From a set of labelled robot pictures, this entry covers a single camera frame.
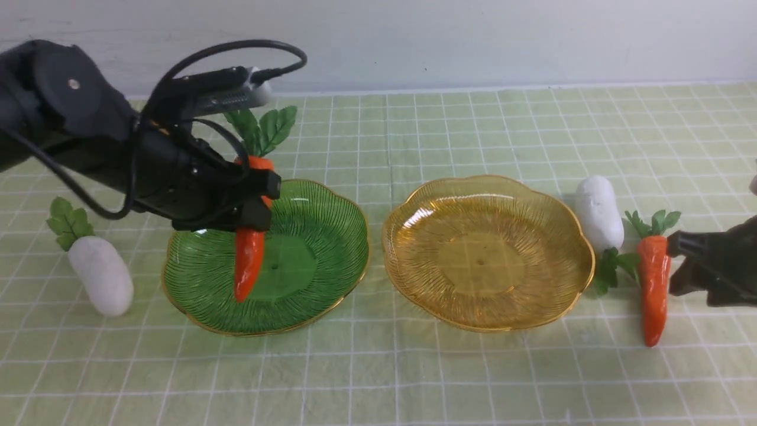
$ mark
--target green checkered tablecloth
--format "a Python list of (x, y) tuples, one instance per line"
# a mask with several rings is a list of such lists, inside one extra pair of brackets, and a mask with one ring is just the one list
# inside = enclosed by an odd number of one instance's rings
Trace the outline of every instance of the green checkered tablecloth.
[(757, 213), (757, 84), (278, 100), (286, 105), (299, 107), (298, 124), (270, 157), (283, 177), (361, 205), (374, 249), (365, 280), (309, 327), (220, 337), (159, 291), (167, 221), (92, 217), (136, 286), (129, 313), (103, 319), (45, 226), (54, 196), (76, 199), (30, 161), (0, 175), (0, 424), (757, 424), (757, 310), (670, 299), (665, 335), (646, 349), (638, 291), (625, 285), (602, 299), (589, 291), (544, 327), (474, 334), (400, 296), (379, 239), (419, 184), (473, 174), (567, 202), (602, 174), (621, 210), (677, 209), (682, 229), (727, 229)]

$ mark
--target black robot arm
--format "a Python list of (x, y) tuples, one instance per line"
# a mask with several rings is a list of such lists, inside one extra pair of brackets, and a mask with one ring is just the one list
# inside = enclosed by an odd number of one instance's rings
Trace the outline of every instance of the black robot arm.
[[(300, 62), (257, 72), (234, 67), (174, 78), (199, 58), (244, 47), (287, 50)], [(140, 114), (83, 50), (44, 40), (25, 42), (0, 54), (0, 172), (34, 156), (95, 213), (111, 220), (132, 210), (149, 211), (170, 219), (177, 230), (268, 230), (271, 212), (261, 196), (277, 199), (281, 178), (250, 169), (244, 148), (230, 132), (197, 117), (260, 106), (255, 89), (306, 61), (302, 51), (280, 42), (215, 46), (164, 76)], [(226, 161), (193, 137), (193, 121), (219, 131), (241, 164)], [(125, 194), (123, 208), (102, 208), (65, 169)]]

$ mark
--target scalloped plate rim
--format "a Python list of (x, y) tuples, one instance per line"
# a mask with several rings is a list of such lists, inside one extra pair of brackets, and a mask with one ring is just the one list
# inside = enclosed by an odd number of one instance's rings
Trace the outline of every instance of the scalloped plate rim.
[[(387, 247), (387, 240), (389, 240), (388, 239), (388, 235), (389, 235), (388, 225), (390, 223), (393, 223), (394, 219), (398, 215), (400, 215), (400, 213), (402, 213), (403, 210), (407, 206), (412, 205), (412, 202), (414, 201), (414, 199), (416, 199), (418, 197), (418, 193), (423, 188), (425, 188), (427, 186), (430, 186), (433, 183), (440, 183), (440, 182), (446, 182), (446, 181), (448, 182), (448, 181), (475, 180), (475, 179), (490, 178), (490, 177), (493, 177), (493, 178), (496, 178), (496, 179), (502, 180), (502, 181), (507, 181), (507, 182), (510, 182), (510, 183), (515, 183), (515, 184), (523, 187), (524, 189), (526, 189), (530, 193), (534, 193), (534, 194), (537, 194), (539, 196), (547, 197), (548, 199), (550, 199), (550, 200), (552, 200), (554, 202), (557, 202), (558, 205), (560, 205), (568, 213), (568, 215), (572, 219), (573, 223), (575, 223), (575, 225), (578, 227), (578, 236), (580, 237), (582, 245), (589, 252), (589, 256), (591, 258), (591, 270), (590, 270), (590, 272), (589, 272), (589, 274), (587, 276), (586, 282), (580, 288), (580, 290), (576, 292), (575, 297), (573, 298), (572, 302), (565, 309), (563, 309), (559, 314), (554, 315), (553, 317), (550, 317), (550, 318), (548, 318), (546, 320), (535, 322), (535, 323), (533, 323), (531, 325), (528, 325), (528, 326), (522, 326), (522, 327), (513, 327), (513, 326), (507, 326), (507, 327), (475, 327), (475, 326), (471, 326), (471, 325), (460, 323), (458, 321), (454, 321), (451, 318), (444, 318), (441, 315), (439, 315), (437, 312), (434, 312), (433, 310), (427, 308), (426, 306), (418, 303), (416, 300), (414, 300), (413, 297), (410, 297), (406, 292), (404, 292), (400, 288), (400, 286), (397, 285), (395, 277), (393, 277), (392, 274), (388, 273), (392, 269), (390, 267), (390, 263), (391, 263), (390, 252), (392, 252), (392, 251)], [(584, 292), (586, 291), (586, 289), (591, 285), (591, 281), (594, 278), (594, 269), (597, 267), (597, 257), (596, 257), (596, 254), (594, 253), (594, 250), (591, 247), (591, 244), (589, 243), (589, 240), (587, 239), (586, 235), (584, 235), (584, 230), (581, 228), (581, 223), (578, 221), (578, 217), (575, 215), (575, 213), (573, 212), (573, 210), (570, 209), (570, 207), (568, 207), (567, 204), (565, 204), (561, 199), (558, 199), (555, 196), (551, 196), (549, 194), (542, 193), (542, 192), (537, 191), (537, 190), (533, 190), (528, 185), (526, 185), (523, 182), (520, 182), (519, 180), (512, 179), (511, 177), (500, 176), (498, 174), (477, 174), (477, 175), (468, 176), (468, 177), (441, 177), (439, 179), (430, 180), (430, 181), (425, 182), (422, 185), (418, 186), (418, 188), (416, 188), (410, 195), (408, 195), (408, 197), (405, 199), (404, 202), (400, 203), (397, 207), (395, 207), (395, 208), (392, 209), (392, 211), (389, 213), (389, 216), (387, 217), (386, 221), (382, 225), (382, 249), (384, 251), (384, 268), (387, 271), (387, 275), (389, 276), (389, 280), (391, 281), (391, 283), (394, 286), (394, 288), (400, 294), (402, 294), (402, 296), (404, 296), (405, 299), (408, 299), (415, 306), (421, 308), (423, 311), (427, 312), (431, 316), (433, 316), (433, 317), (435, 317), (435, 318), (437, 318), (439, 320), (442, 320), (443, 322), (446, 322), (447, 324), (453, 325), (453, 326), (461, 328), (463, 330), (474, 331), (474, 332), (478, 332), (478, 333), (497, 333), (497, 332), (504, 332), (504, 331), (528, 330), (528, 329), (531, 329), (531, 328), (541, 327), (543, 325), (546, 325), (546, 324), (549, 324), (551, 322), (559, 320), (560, 318), (562, 318), (563, 316), (565, 316), (565, 314), (567, 314), (568, 312), (570, 312), (571, 309), (573, 309), (575, 307), (575, 304), (581, 298), (581, 295), (583, 295)]]
[(365, 225), (365, 242), (366, 242), (366, 245), (368, 246), (368, 255), (366, 257), (366, 263), (363, 266), (363, 270), (360, 272), (360, 276), (355, 280), (355, 282), (352, 285), (349, 286), (349, 288), (347, 288), (347, 290), (344, 291), (344, 293), (341, 295), (341, 297), (338, 300), (336, 300), (331, 306), (329, 306), (327, 309), (324, 309), (323, 312), (319, 313), (318, 315), (316, 315), (316, 316), (314, 316), (312, 318), (307, 319), (306, 321), (302, 321), (302, 322), (300, 322), (298, 324), (291, 325), (289, 327), (281, 328), (281, 329), (278, 329), (278, 330), (259, 331), (259, 332), (256, 332), (256, 333), (233, 333), (233, 332), (229, 332), (229, 331), (217, 330), (215, 328), (208, 327), (207, 325), (205, 325), (202, 322), (200, 322), (197, 318), (195, 318), (194, 315), (188, 313), (184, 308), (182, 308), (173, 299), (173, 297), (171, 297), (170, 293), (168, 292), (168, 287), (166, 285), (166, 269), (167, 269), (168, 264), (169, 264), (170, 251), (171, 251), (171, 245), (173, 244), (173, 239), (176, 236), (176, 234), (179, 232), (179, 231), (173, 231), (171, 233), (171, 237), (168, 239), (168, 247), (166, 248), (166, 261), (164, 262), (163, 269), (162, 269), (162, 271), (160, 273), (160, 288), (163, 290), (163, 294), (166, 296), (166, 298), (171, 303), (171, 305), (173, 305), (173, 307), (176, 308), (176, 310), (178, 310), (179, 312), (181, 312), (182, 314), (184, 314), (184, 316), (186, 316), (188, 320), (190, 320), (192, 323), (194, 323), (198, 327), (203, 328), (203, 329), (205, 329), (207, 331), (210, 331), (212, 333), (215, 333), (215, 334), (220, 334), (220, 335), (223, 335), (223, 336), (231, 336), (231, 337), (268, 336), (268, 335), (271, 335), (271, 334), (281, 334), (281, 333), (286, 333), (287, 331), (297, 330), (298, 328), (306, 327), (307, 325), (312, 324), (315, 321), (318, 321), (321, 317), (323, 317), (324, 315), (326, 315), (329, 312), (333, 311), (337, 306), (339, 306), (347, 298), (347, 296), (350, 295), (350, 293), (352, 293), (353, 290), (355, 290), (355, 287), (357, 287), (357, 285), (363, 280), (363, 278), (365, 278), (366, 273), (368, 272), (368, 267), (370, 266), (370, 259), (371, 259), (372, 250), (371, 250), (371, 243), (370, 243), (370, 232), (369, 232), (369, 226), (368, 226), (368, 219), (367, 219), (366, 213), (363, 211), (363, 209), (356, 202), (352, 201), (351, 199), (349, 199), (349, 198), (347, 198), (345, 196), (337, 194), (336, 192), (334, 192), (334, 190), (332, 190), (331, 188), (329, 188), (325, 184), (317, 182), (315, 180), (310, 180), (310, 179), (284, 179), (284, 180), (282, 180), (282, 183), (284, 183), (284, 182), (314, 183), (317, 186), (320, 186), (323, 189), (327, 190), (332, 198), (342, 199), (345, 202), (347, 202), (347, 203), (351, 204), (352, 206), (354, 206), (355, 208), (357, 208), (357, 211), (360, 213), (360, 217), (363, 218), (363, 224)]

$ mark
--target green leaf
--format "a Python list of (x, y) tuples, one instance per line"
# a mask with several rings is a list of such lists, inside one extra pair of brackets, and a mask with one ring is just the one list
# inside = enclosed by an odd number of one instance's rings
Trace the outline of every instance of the green leaf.
[(271, 140), (276, 137), (276, 123), (279, 121), (279, 110), (272, 109), (260, 118), (260, 153), (270, 152), (268, 148)]
[(73, 219), (73, 223), (71, 224), (73, 235), (79, 238), (95, 235), (95, 228), (87, 221), (87, 212), (83, 208), (74, 210), (71, 218)]
[(66, 223), (65, 220), (60, 218), (49, 218), (47, 221), (45, 221), (48, 225), (48, 228), (52, 230), (52, 232), (55, 235), (61, 235), (62, 233), (70, 233), (71, 229)]
[(87, 220), (87, 212), (83, 208), (74, 210), (63, 197), (52, 200), (50, 218), (45, 222), (58, 236), (55, 240), (64, 251), (68, 251), (79, 238), (95, 235), (95, 228)]
[(618, 286), (618, 275), (615, 272), (617, 268), (618, 249), (612, 247), (602, 253), (602, 258), (597, 261), (597, 267), (594, 271), (594, 278), (591, 281), (597, 289), (597, 294), (604, 296), (609, 288)]
[(71, 203), (63, 197), (55, 197), (50, 203), (50, 217), (62, 219), (73, 211)]
[(281, 110), (272, 110), (265, 113), (260, 119), (260, 128), (264, 136), (260, 144), (260, 156), (271, 153), (276, 147), (289, 137), (294, 122), (297, 119), (297, 107), (288, 106)]
[(665, 210), (658, 210), (652, 215), (652, 235), (662, 235), (665, 229)]
[(255, 114), (248, 109), (223, 113), (226, 121), (234, 127), (234, 131), (242, 139), (242, 143), (249, 155), (260, 156), (260, 126)]
[(631, 226), (636, 230), (639, 238), (644, 238), (651, 235), (652, 227), (648, 224), (645, 224), (644, 221), (641, 220), (638, 211), (634, 211), (633, 214), (627, 211), (625, 212), (625, 217), (627, 218), (627, 222), (631, 224)]
[(64, 233), (55, 239), (58, 245), (67, 252), (71, 250), (71, 246), (76, 242), (76, 237), (72, 233)]
[(668, 216), (665, 217), (665, 226), (662, 231), (665, 232), (674, 227), (678, 223), (678, 219), (681, 219), (680, 211), (671, 211), (668, 213)]
[(604, 280), (595, 277), (591, 281), (591, 285), (594, 287), (594, 291), (597, 292), (597, 295), (604, 296), (607, 294), (607, 290), (609, 289), (609, 285)]
[(618, 261), (618, 266), (620, 269), (622, 269), (626, 274), (630, 275), (631, 278), (633, 278), (637, 283), (639, 281), (639, 276), (637, 272), (637, 267), (641, 263), (641, 257), (638, 255), (638, 253), (625, 253), (616, 259)]

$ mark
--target glass plate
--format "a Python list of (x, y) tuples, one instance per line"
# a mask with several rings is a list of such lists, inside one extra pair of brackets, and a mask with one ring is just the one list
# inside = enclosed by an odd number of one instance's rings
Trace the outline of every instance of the glass plate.
[(473, 331), (555, 321), (594, 271), (593, 251), (573, 212), (500, 176), (426, 183), (392, 211), (382, 244), (400, 293)]
[(285, 180), (271, 210), (263, 267), (242, 303), (233, 291), (234, 234), (173, 234), (163, 289), (197, 325), (248, 336), (292, 330), (336, 307), (363, 278), (368, 225), (352, 201), (317, 182)]

